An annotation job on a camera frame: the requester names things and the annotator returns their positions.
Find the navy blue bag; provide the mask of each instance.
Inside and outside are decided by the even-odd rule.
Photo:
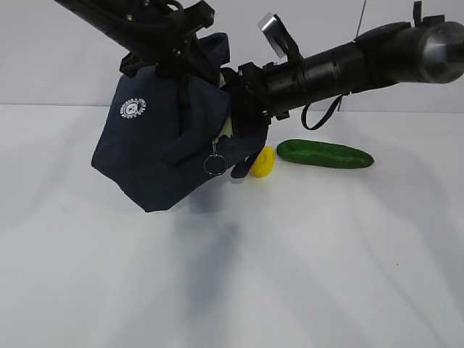
[[[202,45],[219,71],[229,58],[227,36],[215,34]],[[221,173],[237,165],[235,178],[248,173],[268,127],[221,136],[230,116],[227,91],[193,75],[170,80],[159,78],[155,67],[144,68],[132,79],[121,77],[92,166],[146,212],[168,210],[215,177],[211,166],[225,165]]]

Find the bag logo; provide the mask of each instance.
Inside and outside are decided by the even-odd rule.
[[[146,109],[146,102],[143,99],[129,99],[121,107],[120,114],[129,120],[142,115]]]

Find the green cucumber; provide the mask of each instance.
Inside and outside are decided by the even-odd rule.
[[[284,141],[277,154],[288,162],[338,169],[367,168],[374,163],[372,156],[352,147],[298,139]]]

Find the white table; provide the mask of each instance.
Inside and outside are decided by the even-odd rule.
[[[144,214],[90,167],[106,113],[0,107],[0,347],[464,347],[464,115],[295,115],[269,144],[375,166],[279,160]]]

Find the white surface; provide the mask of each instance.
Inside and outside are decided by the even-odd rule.
[[[106,112],[0,107],[0,347],[464,347],[464,115],[294,117],[270,144],[375,166],[279,160],[146,215],[89,165]]]
[[[195,0],[183,0],[185,6]],[[232,67],[277,56],[257,28],[278,13],[305,56],[355,37],[363,0],[210,0],[226,32]],[[412,20],[413,0],[368,0],[362,31]],[[109,105],[127,52],[52,0],[1,0],[0,104]],[[424,14],[464,23],[462,0],[425,0]],[[464,79],[448,86],[403,85],[346,99],[346,110],[464,112]],[[313,109],[327,109],[330,101]]]

